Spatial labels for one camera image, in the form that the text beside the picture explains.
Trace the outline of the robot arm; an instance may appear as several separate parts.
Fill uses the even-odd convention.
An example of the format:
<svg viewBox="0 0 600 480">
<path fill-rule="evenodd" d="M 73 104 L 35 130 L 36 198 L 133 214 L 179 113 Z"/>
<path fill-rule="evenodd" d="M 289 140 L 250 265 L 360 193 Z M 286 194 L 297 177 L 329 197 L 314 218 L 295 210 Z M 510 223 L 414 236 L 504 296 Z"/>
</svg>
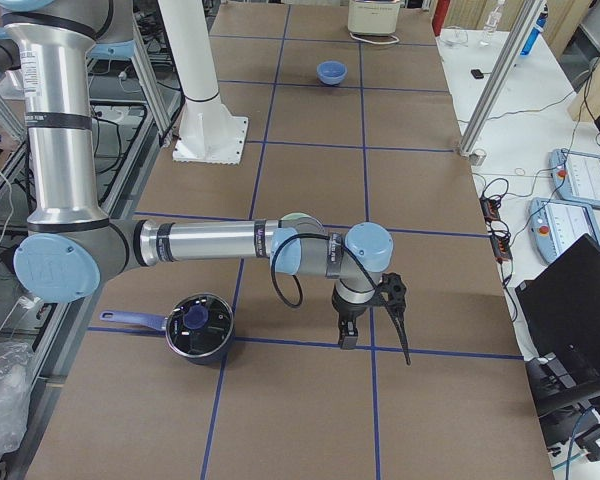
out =
<svg viewBox="0 0 600 480">
<path fill-rule="evenodd" d="M 35 184 L 35 211 L 14 255 L 20 283 L 52 303 L 92 295 L 138 267 L 200 259 L 264 258 L 272 274 L 334 280 L 339 346 L 357 341 L 369 307 L 388 312 L 403 333 L 405 287 L 388 272 L 391 235 L 365 222 L 327 234 L 305 214 L 279 220 L 166 223 L 113 220 L 96 187 L 86 60 L 98 45 L 134 38 L 129 1 L 4 1 L 2 21 L 16 43 Z"/>
</svg>

